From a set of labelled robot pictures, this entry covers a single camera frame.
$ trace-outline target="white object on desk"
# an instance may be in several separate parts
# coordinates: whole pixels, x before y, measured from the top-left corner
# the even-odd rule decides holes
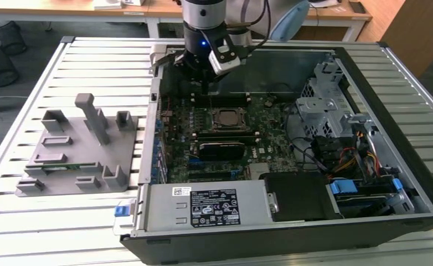
[[[311,2],[311,6],[315,8],[331,7],[331,6],[336,6],[337,4],[340,4],[337,0],[325,0],[317,3]]]
[[[94,9],[122,9],[122,0],[94,0]]]
[[[131,6],[142,6],[146,0],[123,0],[123,4],[128,4]]]

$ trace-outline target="floor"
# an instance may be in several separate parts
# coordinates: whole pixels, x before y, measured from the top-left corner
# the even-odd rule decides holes
[[[14,56],[12,62],[22,78],[14,85],[0,88],[0,96],[28,96],[43,73],[51,55],[63,36],[82,37],[148,37],[147,25],[140,23],[72,23],[54,22],[54,30],[44,31],[39,22],[18,22],[28,51]],[[164,38],[174,33],[162,29]],[[433,64],[421,77],[421,82],[433,94]],[[0,143],[26,102],[23,98],[0,98]]]

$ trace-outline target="warning label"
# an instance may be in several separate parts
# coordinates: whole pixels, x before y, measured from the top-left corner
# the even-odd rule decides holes
[[[192,191],[191,212],[194,227],[240,224],[236,190]]]

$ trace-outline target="metal slatted surface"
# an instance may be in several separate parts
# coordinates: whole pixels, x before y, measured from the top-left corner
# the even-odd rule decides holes
[[[114,206],[136,196],[123,193],[18,198],[12,192],[39,141],[39,119],[48,109],[83,116],[74,107],[78,93],[94,93],[106,115],[131,110],[140,116],[132,168],[139,170],[152,77],[148,53],[155,43],[176,40],[76,38],[58,52],[58,62],[38,85],[26,117],[0,151],[0,265],[142,265],[112,234]],[[339,42],[297,42],[300,46],[340,46]],[[376,44],[344,43],[375,91],[433,172],[433,108]],[[353,90],[355,101],[365,110]],[[411,265],[433,264],[433,230],[408,234],[377,248],[335,250],[288,256],[240,259],[204,265]]]

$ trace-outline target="sticker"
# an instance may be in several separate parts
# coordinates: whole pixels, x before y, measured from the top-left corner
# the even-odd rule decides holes
[[[242,224],[236,190],[192,191],[191,215],[194,227]]]
[[[135,16],[143,16],[143,12],[123,12],[124,15],[135,15]]]
[[[174,196],[190,196],[192,191],[192,187],[174,187],[172,195]]]

